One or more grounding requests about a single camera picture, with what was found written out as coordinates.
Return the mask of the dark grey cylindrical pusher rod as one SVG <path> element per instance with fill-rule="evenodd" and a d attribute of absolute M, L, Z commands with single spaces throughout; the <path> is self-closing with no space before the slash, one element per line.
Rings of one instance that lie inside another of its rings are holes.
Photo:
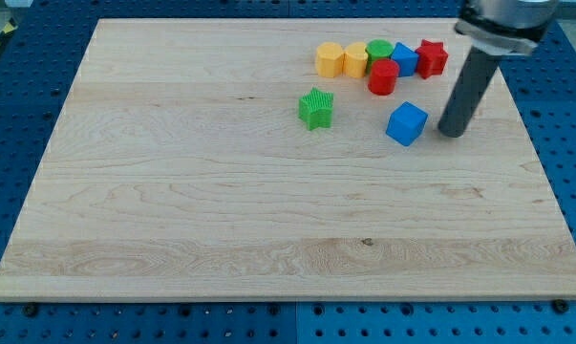
<path fill-rule="evenodd" d="M 500 62 L 497 55 L 470 49 L 437 125 L 442 135 L 459 138 L 464 134 Z"/>

